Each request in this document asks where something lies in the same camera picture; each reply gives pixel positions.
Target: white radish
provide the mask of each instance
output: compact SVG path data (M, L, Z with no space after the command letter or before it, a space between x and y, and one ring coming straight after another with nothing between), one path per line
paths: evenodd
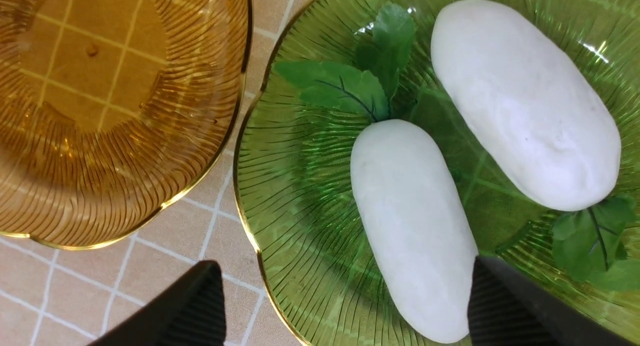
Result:
M402 317L432 341L464 338L478 247L434 140L402 120L373 123L355 141L350 175L366 237Z
M531 200L571 212L612 191L615 121L571 59L517 11L489 0L446 6L431 58L469 129Z

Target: tile grout line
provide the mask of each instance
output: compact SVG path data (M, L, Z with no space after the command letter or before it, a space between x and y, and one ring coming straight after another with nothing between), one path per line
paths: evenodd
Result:
M269 39L272 39L274 41L276 41L278 39L278 34L273 33L271 31L267 31L266 29L260 28L260 27L254 27L253 28L253 32L258 34L258 35L262 35L265 37L268 37Z
M53 72L53 67L56 63L56 57L58 56L58 49L60 49L60 43L62 43L62 36L65 33L65 25L67 24L67 20L71 15L71 8L74 5L74 0L69 0L66 4L66 9L64 9L64 16L62 17L62 23L59 25L60 30L57 32L57 39L55 39L55 43L53 44L53 48L51 50L51 59L48 61L48 68L46 68L46 75L44 76L44 82L42 82L42 87L40 88L40 95L38 98L38 106L42 106L44 103L44 95L47 91L47 84L49 81L49 77Z
M196 200L193 200L193 199L191 199L189 197L183 197L182 201L186 202L187 204L194 205L195 207L199 207L199 208L201 208L203 210L206 210L206 211L217 212L218 216L224 216L229 220L236 221L236 223L242 223L242 220L240 220L240 217L238 217L238 216L234 216L233 214L230 214L228 212L220 211L219 209L216 210L214 207L211 207L210 205L205 205L205 204L203 204L201 202L198 202Z
M53 280L53 273L56 270L55 264L58 261L58 256L60 255L60 250L55 250L53 253L53 258L51 259L51 264L48 267L48 275L46 275L46 283L44 286L44 296L42 297L42 305L39 308L38 312L38 320L36 321L36 327L33 330L33 334L31 335L30 346L34 346L36 344L36 340L38 339L38 334L40 333L40 328L42 325L42 319L44 317L44 313L49 304L49 296L51 290L51 280Z
M56 20L55 18L51 18L51 17L46 16L46 15L42 15L40 13L37 13L36 17L41 19L41 20L44 20L44 21L46 21L48 23L52 23L54 25L57 25L57 26L63 25L63 23L60 22L59 20ZM105 43L105 44L107 44L109 46L113 46L113 47L119 48L119 49L124 48L124 45L122 43L110 40L109 38L106 38L104 36L100 36L99 34L91 33L89 31L87 31L86 29L81 29L79 27L75 27L74 25L70 25L70 24L64 24L64 28L66 30L70 30L70 31L76 32L78 34L81 34L82 36L91 37L92 39L96 39L96 40L100 41L101 43ZM131 52L131 54L136 54L137 56L144 57L145 59L148 59L149 61L155 61L155 62L157 62L159 64L164 64L164 63L167 62L166 59L162 59L160 57L156 57L156 56L153 56L151 54L144 53L141 50L129 49L128 51Z
M33 71L29 71L29 70L24 70L23 69L23 70L20 70L20 72L25 74L25 75L27 75L28 77L36 78L36 79L38 79L40 81L47 82L49 85L53 85L53 86L55 86L55 87L57 87L59 89L62 89L62 90L65 90L65 91L69 91L69 93L80 95L83 98L87 98L87 99L91 100L92 102L96 102L96 103L99 103L101 105L106 105L107 107L111 107L112 109L116 109L117 111L119 111L119 112L121 112L123 114L127 114L129 116L137 116L137 114L135 112L132 112L129 109L126 109L125 107L121 107L121 106L118 106L116 104L105 102L105 100L103 100L102 98L99 98L99 97L96 97L96 96L93 96L93 95L89 95L89 93L84 93L84 92L82 92L80 90L76 90L75 88L69 86L68 84L57 82L57 81L52 80L52 79L46 79L43 75L39 75L39 74L37 74L37 73L35 73Z
M480 160L478 161L478 165L475 167L475 170L473 171L473 176L471 178L471 182L469 182L469 186L466 189L466 191L464 192L464 196L462 197L462 206L467 205L467 201L469 201L469 198L471 197L471 193L474 189L474 187L476 186L476 182L478 180L478 178L480 177L480 173L482 172L482 169L485 166L485 161L487 160L487 152L483 152L482 156L480 156Z
M27 250L26 248L22 248L22 246L19 246L19 245L16 245L14 243L11 243L11 242L7 241L6 239L4 239L4 237L0 237L0 244L3 244L5 246L7 246L8 248L14 249L16 251L20 251L21 253L23 253L25 255L29 255L30 257L33 257L36 260L38 260L40 262L43 262L46 265L49 265L49 266L52 265L52 262L51 262L50 259L48 259L46 257L43 257L42 255L39 255L39 254L35 253L34 251ZM66 273L67 275L71 275L71 276L77 278L78 280L81 280L81 281L86 282L88 284L91 284L91 285L93 285L95 287L98 287L98 289L102 289L104 291L112 291L113 290L112 287L109 287L109 286L107 286L105 284L102 284L102 283L96 281L96 280L93 280L92 278L89 278L89 277L87 277L85 275L82 275L81 273L73 271L70 268L61 266L60 264L54 264L54 267L55 267L56 270L60 270L63 273ZM142 302L141 300L138 300L137 298L134 298L132 296L128 296L128 295L123 296L124 294L122 294L119 291L117 291L117 294L118 294L118 296L121 296L123 298L129 298L129 300L132 303L135 303L135 304L138 304L138 305L145 305L144 302Z
M256 287L250 283L244 282L243 280L239 280L238 278L235 278L231 275L229 275L228 273L222 273L222 278L224 278L225 280L227 280L228 282L232 282L238 286L242 286L245 289L249 289L250 291L255 292L258 295L266 295L265 294L265 289L260 288L260 287Z
M246 326L246 330L244 332L244 337L242 337L241 346L246 346L249 341L249 337L251 333L254 331L254 325L256 325L256 319L258 318L258 313L260 312L260 307L262 307L263 302L265 301L265 295L260 294L258 301L255 303L255 307L253 308L253 313L251 314L251 318L249 319L249 324Z
M151 241L147 241L146 239L142 239L140 237L138 237L137 234L135 234L134 236L131 236L131 238L134 238L135 240L145 246L149 246L150 248L153 248L154 250L158 250L162 253L164 253L165 255L168 255L170 257L174 257L174 258L178 258L178 260L182 260L183 262L186 262L188 264L194 265L197 262L193 259L190 259L189 257L185 257L183 255L177 254L174 251L168 250L167 248L164 248L160 245L156 245L155 243L151 242ZM16 251L20 251L21 253L25 254L25 255L29 255L30 257L33 257L35 259L37 259L40 262L43 262L44 264L47 265L51 265L51 260L47 259L46 257L43 257L42 255L39 255L37 253L35 253L34 251L31 250L27 250L26 248L22 248L22 246L16 245L14 243L11 243L9 241L6 240L6 237L0 237L0 244L3 244L5 246L7 246L8 248L14 249ZM81 280L83 282L86 282L88 284L91 284L95 287L98 287L101 290L104 291L113 291L114 288L113 287L109 287L105 284L102 284L96 280L93 280L92 278L89 278L85 275L82 275L81 273L78 273L76 271L71 270L70 268L61 266L59 264L55 264L55 269L56 270L60 270L63 273L66 273L67 275L71 275L75 278L77 278L78 280ZM244 282L242 280L239 280L238 278L235 278L231 275L228 275L226 273L224 273L222 275L226 280L229 280L230 282L233 282L234 284L238 285L238 286L242 286L245 289L249 289L250 291L254 291L258 294L263 294L265 293L265 291L263 289L261 289L260 287L256 287L250 283ZM147 302L144 302L142 300L138 300L137 298L135 298L134 296L131 295L127 295L126 293L116 290L116 296L120 296L123 299L126 299L127 301L130 301L131 303L134 303L140 307L144 307L145 305L147 305Z
M11 301L12 303L18 304L21 307L26 308L29 311L35 312L36 314L39 314L40 310L38 307L35 307L34 305L30 304L29 302L26 302L25 300L18 298L16 296L11 295L10 293L7 293L6 291L3 291L2 289L0 289L0 297L3 297L9 301ZM42 315L44 317L46 317L47 319L50 319L51 321L64 325L67 328L70 328L71 330L75 330L76 332L89 337L89 339L95 339L96 336L94 336L93 334L91 334L91 332L87 332L86 330L83 330L82 328L78 327L77 325L74 325L73 323L66 321L65 319L62 319L60 317L54 316L53 314L50 314L49 312L42 312Z
M135 10L133 11L131 20L128 23L128 31L126 32L126 38L124 41L124 45L122 47L122 52L118 60L118 65L116 66L116 71L113 74L113 79L111 80L111 86L106 99L107 106L105 106L102 109L102 113L100 114L100 120L98 121L98 131L101 131L103 129L103 123L105 123L105 116L107 115L107 111L109 111L109 108L110 108L109 104L112 103L112 98L114 98L114 91L120 79L122 65L124 64L124 59L127 56L127 52L129 51L129 43L131 42L131 38L133 37L133 32L136 29L136 21L138 20L140 7L142 7L142 0L137 0L137 4L135 4Z
M153 243L151 241L147 241L146 239L140 238L137 235L132 236L132 238L141 245L147 246L149 248L152 248L154 250L160 251L161 253L164 253L165 255L169 255L170 257L176 258L182 262L185 262L186 264L189 264L190 266L194 266L196 264L195 260L190 259L189 257L185 256L185 255L181 255L176 251L172 251L169 250L166 247L162 247L160 245L158 245L157 243Z
M122 278L124 277L125 270L127 265L129 264L129 259L131 257L131 253L133 251L133 247L136 244L136 241L133 237L129 238L128 248L126 248L126 253L124 254L124 258L122 259L122 264L120 264L120 268L118 271L118 277L116 278L116 282L113 285L113 291L109 296L109 300L107 301L107 307L104 309L104 316L102 319L102 330L100 330L100 335L104 335L109 328L109 316L112 314L112 307L114 306L114 301L116 299L116 292L120 287L122 282Z
M280 21L280 26L278 27L278 34L282 34L284 28L289 22L289 17L291 15L291 9L293 9L293 3L296 0L288 0L288 4L286 4L286 9L284 11L284 15L282 16L282 20Z
M213 231L216 226L216 221L218 220L218 213L220 211L220 204L222 203L222 198L225 195L225 190L229 186L229 182L231 181L231 177L233 177L233 166L229 168L229 171L226 172L226 177L224 177L224 182L222 183L222 187L220 187L220 191L215 198L215 205L213 207L213 217L208 225L208 229L206 230L206 235L204 240L202 241L202 247L200 248L200 252L198 254L198 260L203 260L205 254L207 253L207 248L209 247L209 243L211 242L211 237L213 236Z

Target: green leaf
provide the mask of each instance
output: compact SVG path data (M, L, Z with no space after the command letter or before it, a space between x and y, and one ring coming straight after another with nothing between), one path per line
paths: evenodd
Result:
M617 250L615 251L615 259L616 260L626 260L629 257L629 255L627 255L627 250L625 249L625 246L620 243L617 246Z
M388 100L398 90L400 73L407 67L416 40L416 23L406 8L387 2L373 24L373 44L356 48L356 66L377 77Z
M566 240L576 232L576 212L563 213L553 223L553 239Z
M558 217L551 230L556 266L574 281L585 282L626 260L622 231L636 220L634 208L632 198L618 195Z
M276 73L299 89L304 103L365 114L374 122L389 118L389 105L370 71L331 61L278 62Z
M640 259L618 261L606 272L593 273L589 282L604 291L640 290Z

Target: plate rim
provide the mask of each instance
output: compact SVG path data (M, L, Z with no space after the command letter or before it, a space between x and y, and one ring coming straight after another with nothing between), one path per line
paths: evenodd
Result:
M240 159L238 155L240 154L240 149L242 147L242 139L247 129L247 123L249 123L249 119L251 118L251 115L253 114L254 109L256 109L256 106L258 106L258 103L260 102L261 98L263 97L263 94L265 93L267 84L269 82L269 76L272 73L272 65L274 65L274 61L281 50L282 43L285 41L287 36L289 36L291 29L293 29L294 25L300 20L301 16L304 13L306 13L309 7L311 7L311 5L315 4L315 2L317 1L318 0L307 0L306 2L304 2L302 6L300 6L300 9L298 9L298 11L296 11L293 14L293 16L290 17L290 20L286 22L284 29L282 29L282 32L279 34L278 39L274 43L273 50L269 55L269 60L267 61L267 66L264 70L264 75L262 77L262 83L260 84L260 89L255 93L255 96L253 97L253 100L249 105L249 109L247 109L246 115L242 119L240 128L238 128L238 136L235 141L235 148L233 150L233 163L231 164L231 167L233 168L232 178L233 178L233 195L235 196L235 208L238 211L238 214L240 215L240 223L242 223L242 229L244 230L244 233L246 234L247 239L249 239L251 246L253 246L253 251L255 252L255 255L258 261L258 268L260 269L260 277L262 278L262 282L264 283L264 288L266 290L266 297L267 299L269 299L269 303L271 304L271 307L275 310L280 321L282 321L282 323L286 326L289 332L291 332L291 334L295 337L295 339L297 339L297 341L303 346L313 346L313 345L304 336L302 336L302 334L300 334L300 332L295 328L295 326L287 319L287 317L284 314L284 311L282 311L282 308L276 301L274 292L272 291L272 287L270 287L269 280L266 277L265 263L263 262L263 251L261 250L260 245L258 244L258 241L256 241L256 236L253 234L253 232L251 232L251 229L249 228L249 221L247 221L247 215L245 214L245 209L244 207L242 207L242 202L240 200L240 187L238 185L238 161L240 161Z

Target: tile floor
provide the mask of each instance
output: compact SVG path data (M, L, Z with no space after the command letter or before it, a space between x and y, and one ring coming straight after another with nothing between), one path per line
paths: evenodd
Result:
M38 34L30 37L53 35L61 29L66 35L60 37L57 45L58 57L51 57L55 44L34 42L50 52L32 52L34 56L25 66L31 76L29 81L35 87L52 86L47 89L47 97L67 97L65 93L70 92L74 75L88 72L82 65L73 63L66 66L65 72L56 71L54 59L62 61L66 59L65 52L74 52L73 45L77 45L74 38L90 38L100 48L100 56L116 65L123 57L136 58L138 64L146 65L130 71L119 70L123 75L150 70L154 62L164 59L158 43L144 36L157 30L153 23L142 22L151 16L140 16L137 21L131 18L132 13L150 13L149 5L116 1L102 4L98 11L85 2L69 7L66 0L47 0L43 5L41 16L34 24ZM278 34L306 1L254 0L255 29L241 116L258 91ZM133 30L137 31L127 32L126 27L112 27L108 33L103 32L103 27L91 29L102 22L99 13L122 20L119 25L128 27L130 22L134 23ZM105 60L95 67L102 68L107 63ZM114 70L110 75L117 73L118 70ZM147 74L129 77L140 80L139 84L150 82ZM107 78L78 84L80 90L73 91L82 97L82 102L102 112L98 120L108 123L111 116L118 121L135 113L135 104L123 104L119 100L131 100L128 95L135 95L140 88L125 86L119 87L113 78ZM148 86L142 85L142 88L148 89ZM86 118L95 119L93 115ZM233 130L233 140L208 177L183 200L128 239L100 250L68 252L46 248L27 239L0 237L0 345L86 345L139 310L202 259L217 260L224 271L229 345L297 345L266 298L253 248L236 211L231 164L237 127Z

